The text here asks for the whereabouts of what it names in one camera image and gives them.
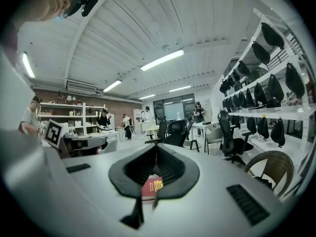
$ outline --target ceiling light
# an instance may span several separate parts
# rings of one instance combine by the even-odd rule
[[[23,53],[22,61],[23,61],[24,67],[25,67],[26,71],[28,72],[30,78],[35,78],[34,73],[32,71],[32,68],[30,66],[30,63],[29,63],[28,55],[26,52]]]
[[[107,87],[105,90],[103,90],[103,92],[107,92],[110,89],[113,89],[115,86],[119,85],[122,81],[121,80],[117,80],[116,82],[112,83],[109,87]]]
[[[158,60],[155,60],[155,61],[153,61],[151,63],[148,63],[147,65],[141,67],[140,69],[143,70],[143,71],[145,71],[147,69],[151,69],[152,67],[154,67],[156,65],[159,65],[159,64],[161,64],[161,63],[163,63],[165,61],[171,60],[171,59],[179,57],[181,55],[184,55],[183,50],[176,51],[174,53],[170,53],[170,54],[168,54],[168,55],[166,55],[166,56],[164,56],[164,57],[162,57],[162,58],[160,58]]]
[[[185,86],[185,87],[178,88],[178,89],[172,89],[169,92],[173,92],[173,91],[177,91],[177,90],[181,90],[181,89],[187,89],[187,88],[191,88],[191,86]]]
[[[146,97],[141,97],[140,99],[145,99],[145,98],[149,98],[149,97],[154,97],[155,95],[149,95],[149,96],[146,96]]]

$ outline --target ceiling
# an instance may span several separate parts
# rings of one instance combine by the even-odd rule
[[[257,0],[99,0],[85,18],[78,12],[25,24],[18,49],[28,53],[35,88],[65,90],[75,80],[102,92],[120,79],[103,95],[139,99],[188,85],[201,90],[242,54],[259,23],[254,7],[272,13]],[[179,49],[183,56],[140,70]]]

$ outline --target red passport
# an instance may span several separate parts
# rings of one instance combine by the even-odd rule
[[[152,200],[156,198],[156,193],[163,187],[162,178],[155,177],[146,181],[142,189],[142,200]]]

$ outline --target black pants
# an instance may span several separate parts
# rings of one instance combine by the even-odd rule
[[[203,116],[196,116],[196,123],[201,123],[201,122],[203,122],[204,121],[204,117]],[[201,129],[197,129],[197,134],[198,135],[201,135]]]
[[[130,132],[129,126],[125,127],[126,135],[128,139],[132,138],[132,133]]]

